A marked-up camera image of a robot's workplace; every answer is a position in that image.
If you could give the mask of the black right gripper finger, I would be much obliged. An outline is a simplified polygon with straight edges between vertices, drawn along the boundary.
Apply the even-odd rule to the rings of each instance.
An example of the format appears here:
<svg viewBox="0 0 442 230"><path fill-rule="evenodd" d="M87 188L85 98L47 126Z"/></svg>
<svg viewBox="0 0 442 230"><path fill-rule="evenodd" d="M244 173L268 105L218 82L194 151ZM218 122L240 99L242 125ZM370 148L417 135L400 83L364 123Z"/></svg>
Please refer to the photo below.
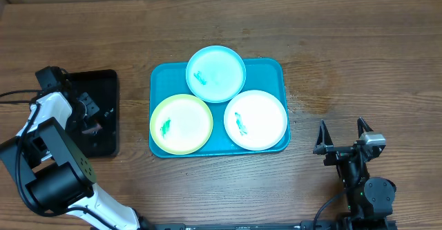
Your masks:
<svg viewBox="0 0 442 230"><path fill-rule="evenodd" d="M329 135L329 131L327 130L325 121L322 119L320 121L320 128L318 133L318 138L316 141L316 148L319 147L333 147L334 144L332 142L332 139Z"/></svg>
<svg viewBox="0 0 442 230"><path fill-rule="evenodd" d="M372 132L372 128L368 125L368 123L362 117L359 117L357 119L357 127L358 127L358 136L359 137L365 132Z"/></svg>

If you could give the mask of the yellow-green plate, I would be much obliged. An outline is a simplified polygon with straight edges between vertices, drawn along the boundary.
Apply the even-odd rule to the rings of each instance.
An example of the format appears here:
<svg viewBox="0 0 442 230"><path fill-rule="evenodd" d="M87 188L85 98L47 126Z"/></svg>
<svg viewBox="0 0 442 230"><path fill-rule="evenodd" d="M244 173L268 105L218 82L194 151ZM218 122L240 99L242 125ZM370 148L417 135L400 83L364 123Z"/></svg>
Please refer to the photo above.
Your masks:
<svg viewBox="0 0 442 230"><path fill-rule="evenodd" d="M187 155L207 143L213 116L207 104L196 96L172 95L155 107L149 129L160 149L172 155Z"/></svg>

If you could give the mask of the brown bow-shaped sponge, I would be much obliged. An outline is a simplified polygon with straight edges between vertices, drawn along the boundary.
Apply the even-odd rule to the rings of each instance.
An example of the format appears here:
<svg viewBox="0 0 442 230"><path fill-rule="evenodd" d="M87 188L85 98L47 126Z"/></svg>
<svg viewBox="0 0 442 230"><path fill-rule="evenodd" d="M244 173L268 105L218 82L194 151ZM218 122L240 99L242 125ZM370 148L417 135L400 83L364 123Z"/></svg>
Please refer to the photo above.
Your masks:
<svg viewBox="0 0 442 230"><path fill-rule="evenodd" d="M81 132L84 135L96 135L101 129L102 126L100 124L95 124L93 126L88 126L86 129L82 130Z"/></svg>

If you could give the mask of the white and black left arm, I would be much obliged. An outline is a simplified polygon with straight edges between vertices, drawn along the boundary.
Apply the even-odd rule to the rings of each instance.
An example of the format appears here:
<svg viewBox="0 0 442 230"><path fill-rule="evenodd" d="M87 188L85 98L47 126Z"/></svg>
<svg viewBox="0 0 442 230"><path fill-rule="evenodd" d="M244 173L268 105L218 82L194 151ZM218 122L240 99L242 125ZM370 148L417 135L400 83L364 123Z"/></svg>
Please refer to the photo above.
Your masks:
<svg viewBox="0 0 442 230"><path fill-rule="evenodd" d="M95 172L71 132L99 110L88 93L78 94L68 82L45 82L30 100L23 128L1 144L1 161L13 178L23 203L43 217L72 215L96 229L148 229L148 221L97 184Z"/></svg>

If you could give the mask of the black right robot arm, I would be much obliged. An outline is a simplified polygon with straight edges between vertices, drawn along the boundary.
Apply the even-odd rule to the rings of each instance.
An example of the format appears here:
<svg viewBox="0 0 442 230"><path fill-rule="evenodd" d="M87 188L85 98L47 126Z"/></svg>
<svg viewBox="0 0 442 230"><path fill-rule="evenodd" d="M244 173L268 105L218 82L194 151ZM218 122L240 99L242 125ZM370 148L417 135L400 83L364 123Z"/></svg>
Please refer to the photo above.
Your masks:
<svg viewBox="0 0 442 230"><path fill-rule="evenodd" d="M357 120L358 139L351 146L334 146L324 121L320 122L318 138L313 149L323 155L325 166L335 166L343 183L343 191L329 199L315 214L308 229L396 229L395 221L387 220L393 213L396 185L391 180L371 177L367 163L378 158L386 147L386 139L369 127L362 118ZM347 213L334 221L320 221L321 213L343 196Z"/></svg>

